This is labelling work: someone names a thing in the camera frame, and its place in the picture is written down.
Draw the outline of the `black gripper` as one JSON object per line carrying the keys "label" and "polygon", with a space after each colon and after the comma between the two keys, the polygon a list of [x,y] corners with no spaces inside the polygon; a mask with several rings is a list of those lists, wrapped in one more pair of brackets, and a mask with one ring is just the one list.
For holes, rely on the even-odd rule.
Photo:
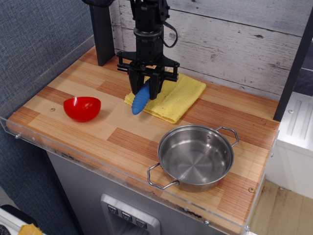
{"label": "black gripper", "polygon": [[[178,67],[179,63],[172,59],[167,58],[163,54],[163,48],[166,45],[164,42],[164,32],[143,32],[135,31],[136,36],[136,51],[134,52],[118,52],[117,67],[120,71],[128,72],[130,86],[132,93],[136,95],[144,85],[145,75],[148,75],[152,70],[149,66],[156,67],[171,67],[172,72],[162,72],[165,80],[177,81],[178,80]],[[123,60],[127,59],[134,62],[135,69],[130,68],[130,63],[124,63]],[[153,73],[149,79],[150,81],[150,100],[157,98],[160,93],[163,77],[159,73]]]}

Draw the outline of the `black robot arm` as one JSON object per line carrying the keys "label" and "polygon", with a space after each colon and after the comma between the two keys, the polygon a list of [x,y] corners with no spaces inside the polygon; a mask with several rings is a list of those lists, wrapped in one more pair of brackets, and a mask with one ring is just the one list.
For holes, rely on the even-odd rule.
{"label": "black robot arm", "polygon": [[178,41],[177,30],[166,22],[170,6],[165,0],[132,0],[135,20],[135,52],[118,52],[118,69],[128,73],[133,94],[144,86],[149,77],[150,99],[161,92],[165,80],[178,80],[179,62],[163,54],[164,47],[172,48]]}

